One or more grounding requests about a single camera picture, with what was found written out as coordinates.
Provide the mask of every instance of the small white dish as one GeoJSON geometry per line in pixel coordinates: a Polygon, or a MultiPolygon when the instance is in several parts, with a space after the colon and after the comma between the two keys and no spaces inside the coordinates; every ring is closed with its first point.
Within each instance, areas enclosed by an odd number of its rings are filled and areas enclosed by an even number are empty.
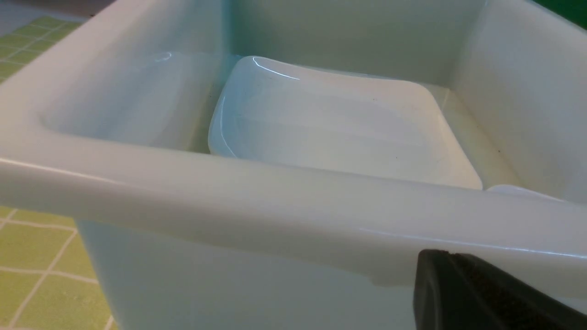
{"type": "Polygon", "coordinates": [[[482,188],[425,87],[256,56],[232,71],[208,145],[227,157],[482,188]]]}

